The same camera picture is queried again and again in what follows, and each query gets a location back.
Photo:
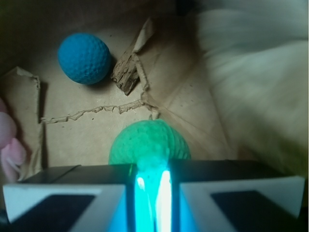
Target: led light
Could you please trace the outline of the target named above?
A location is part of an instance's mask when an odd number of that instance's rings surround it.
[[[136,232],[154,232],[149,196],[145,191],[144,179],[138,175],[135,183],[135,225]]]
[[[138,174],[135,184],[135,222],[136,232],[158,232],[171,231],[171,181],[170,172],[163,171],[160,179],[158,195],[156,197],[155,210],[152,210],[150,194],[154,188],[153,182],[145,183],[143,175]]]
[[[140,189],[145,191],[145,182],[144,182],[144,179],[141,178],[141,177],[138,177],[138,178],[136,179],[136,181],[137,181],[137,184],[138,184],[138,186],[140,187]]]
[[[172,191],[170,172],[162,173],[158,197],[156,200],[156,228],[158,232],[171,231]]]

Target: ball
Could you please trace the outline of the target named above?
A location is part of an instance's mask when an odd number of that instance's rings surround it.
[[[63,72],[74,82],[91,85],[101,81],[111,67],[111,54],[98,37],[76,33],[67,37],[58,50]]]
[[[189,147],[175,129],[161,119],[143,120],[126,127],[116,137],[109,164],[135,163],[140,164],[139,169],[151,169],[162,160],[189,158]]]

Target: ripped cardboard strip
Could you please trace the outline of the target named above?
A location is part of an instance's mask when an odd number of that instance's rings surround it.
[[[128,112],[129,110],[137,109],[137,108],[144,106],[144,105],[147,106],[148,103],[146,103],[142,100],[136,100],[134,102],[130,102],[130,103],[119,105],[119,106],[116,106],[116,105],[98,106],[98,107],[93,108],[93,109],[82,110],[82,111],[75,113],[74,115],[68,115],[68,116],[64,116],[64,117],[58,117],[58,118],[41,117],[41,121],[46,123],[46,124],[53,124],[53,123],[58,123],[58,122],[67,122],[69,120],[76,121],[81,116],[83,116],[85,113],[98,113],[102,110],[108,111],[108,112],[113,112],[114,109],[118,109],[119,114],[122,114],[124,112]]]
[[[20,166],[19,180],[42,170],[42,124],[39,119],[40,80],[15,67],[0,77],[1,98],[9,108],[17,129],[17,139],[26,149],[27,161]]]
[[[116,63],[111,79],[125,95],[129,95],[140,79],[143,90],[149,88],[144,69],[136,53],[141,51],[147,41],[154,35],[155,27],[152,19],[148,19],[138,36]]]

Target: blue ball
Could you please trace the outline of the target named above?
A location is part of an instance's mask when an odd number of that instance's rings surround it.
[[[84,85],[102,80],[111,66],[111,54],[106,44],[86,33],[66,38],[58,50],[58,60],[63,72],[72,81]]]

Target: pink object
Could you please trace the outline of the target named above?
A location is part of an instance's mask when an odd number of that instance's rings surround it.
[[[0,98],[0,155],[2,169],[10,182],[18,180],[20,169],[26,160],[26,150],[15,138],[16,125],[7,114],[7,109]]]

